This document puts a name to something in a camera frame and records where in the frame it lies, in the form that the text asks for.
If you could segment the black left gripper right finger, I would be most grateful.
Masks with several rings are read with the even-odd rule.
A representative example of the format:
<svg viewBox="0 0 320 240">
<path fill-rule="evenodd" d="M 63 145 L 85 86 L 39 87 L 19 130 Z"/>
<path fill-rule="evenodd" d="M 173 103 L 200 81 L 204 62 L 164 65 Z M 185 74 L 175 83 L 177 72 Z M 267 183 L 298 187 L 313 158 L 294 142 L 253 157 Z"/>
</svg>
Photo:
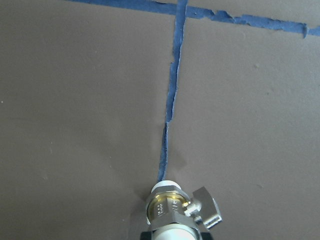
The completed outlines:
<svg viewBox="0 0 320 240">
<path fill-rule="evenodd" d="M 200 240 L 213 240 L 213 236 L 209 232 L 200 232 Z"/>
</svg>

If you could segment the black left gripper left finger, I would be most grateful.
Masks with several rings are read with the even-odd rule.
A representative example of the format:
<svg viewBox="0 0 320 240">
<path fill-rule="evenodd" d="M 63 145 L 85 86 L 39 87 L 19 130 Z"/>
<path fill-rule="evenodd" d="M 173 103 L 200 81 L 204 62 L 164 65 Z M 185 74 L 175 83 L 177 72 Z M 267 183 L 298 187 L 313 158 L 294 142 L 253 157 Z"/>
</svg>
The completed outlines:
<svg viewBox="0 0 320 240">
<path fill-rule="evenodd" d="M 143 231 L 139 237 L 140 240 L 155 240 L 154 231 Z"/>
</svg>

